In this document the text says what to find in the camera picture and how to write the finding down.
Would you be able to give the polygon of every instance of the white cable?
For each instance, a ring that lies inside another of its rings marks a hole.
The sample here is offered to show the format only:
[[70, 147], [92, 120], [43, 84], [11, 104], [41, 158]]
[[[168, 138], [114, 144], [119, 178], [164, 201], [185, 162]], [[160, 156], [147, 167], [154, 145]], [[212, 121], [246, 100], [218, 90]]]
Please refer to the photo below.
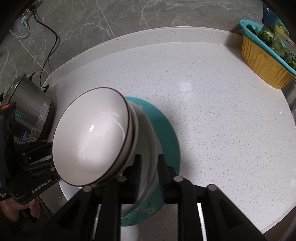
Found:
[[16, 36], [16, 37], [18, 37], [18, 38], [26, 38], [26, 37], [28, 37], [28, 35], [29, 35], [29, 27], [28, 27], [27, 22], [24, 22], [24, 25], [26, 25], [26, 29], [27, 29], [27, 32], [26, 32], [26, 35], [25, 35], [25, 36], [19, 36], [19, 35], [15, 34], [11, 29], [9, 30], [9, 32], [10, 32], [13, 36]]

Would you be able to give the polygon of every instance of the human hand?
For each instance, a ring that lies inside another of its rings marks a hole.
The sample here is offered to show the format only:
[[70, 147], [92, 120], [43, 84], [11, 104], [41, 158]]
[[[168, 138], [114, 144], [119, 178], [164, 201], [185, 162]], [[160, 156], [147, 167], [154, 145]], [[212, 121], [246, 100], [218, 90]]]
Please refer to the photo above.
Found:
[[8, 198], [0, 201], [0, 208], [3, 214], [12, 222], [19, 219], [19, 210], [30, 208], [31, 215], [36, 218], [39, 218], [41, 213], [39, 198], [37, 197], [25, 205], [17, 203], [13, 198]]

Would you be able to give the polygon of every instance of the tile grout line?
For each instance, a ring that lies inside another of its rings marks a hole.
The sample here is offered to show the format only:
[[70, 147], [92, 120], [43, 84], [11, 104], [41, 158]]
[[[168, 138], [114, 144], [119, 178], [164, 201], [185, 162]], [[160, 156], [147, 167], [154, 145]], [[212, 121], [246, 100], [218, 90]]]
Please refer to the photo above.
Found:
[[106, 21], [106, 23], [107, 23], [107, 25], [108, 25], [108, 27], [109, 27], [109, 29], [110, 29], [110, 31], [111, 31], [111, 34], [113, 35], [113, 38], [115, 38], [115, 35], [114, 35], [114, 33], [113, 33], [113, 31], [112, 31], [112, 29], [111, 29], [111, 27], [110, 27], [110, 24], [108, 23], [108, 21], [107, 21], [107, 19], [106, 19], [106, 17], [105, 17], [104, 12], [102, 11], [102, 9], [101, 9], [101, 7], [100, 7], [100, 5], [99, 5], [99, 3], [98, 3], [98, 0], [96, 0], [96, 3], [97, 3], [97, 5], [98, 5], [100, 11], [102, 12], [102, 14], [103, 14], [103, 16], [104, 16], [104, 19], [105, 19], [105, 21]]
[[42, 68], [41, 64], [33, 57], [33, 55], [27, 50], [27, 48], [24, 46], [24, 44], [22, 43], [22, 41], [17, 38], [19, 40], [19, 42], [21, 43], [21, 45], [25, 48], [25, 50], [31, 55], [31, 57], [37, 62], [37, 64], [39, 64], [39, 66]]

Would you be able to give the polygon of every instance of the screw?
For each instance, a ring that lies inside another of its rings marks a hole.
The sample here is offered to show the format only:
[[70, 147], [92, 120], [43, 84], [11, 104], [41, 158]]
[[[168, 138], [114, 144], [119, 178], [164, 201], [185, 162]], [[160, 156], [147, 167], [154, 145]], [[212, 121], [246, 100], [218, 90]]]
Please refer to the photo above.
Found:
[[175, 176], [173, 179], [174, 179], [175, 182], [183, 181], [183, 177], [180, 177], [180, 176]]
[[208, 188], [210, 191], [216, 191], [216, 190], [217, 190], [217, 186], [214, 185], [214, 184], [210, 184], [207, 188]]
[[116, 178], [116, 180], [119, 181], [119, 182], [124, 182], [124, 181], [126, 181], [126, 177], [125, 176], [119, 176], [119, 177]]
[[92, 187], [91, 187], [90, 185], [87, 185], [87, 186], [84, 186], [84, 187], [82, 188], [82, 190], [83, 190], [84, 192], [90, 192], [90, 191], [92, 190]]

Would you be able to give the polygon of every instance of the countertop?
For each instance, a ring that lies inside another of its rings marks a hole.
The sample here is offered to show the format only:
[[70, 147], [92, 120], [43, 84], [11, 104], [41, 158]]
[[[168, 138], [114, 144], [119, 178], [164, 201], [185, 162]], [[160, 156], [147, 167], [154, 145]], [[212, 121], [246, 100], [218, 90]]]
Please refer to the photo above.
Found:
[[[174, 27], [85, 51], [46, 80], [57, 108], [48, 140], [64, 110], [87, 90], [108, 86], [147, 100], [176, 131], [180, 175], [216, 184], [267, 231], [296, 205], [296, 128], [282, 92], [242, 60], [241, 42], [222, 30]], [[168, 205], [147, 222], [122, 228], [122, 240], [175, 240], [176, 227], [177, 208]]]

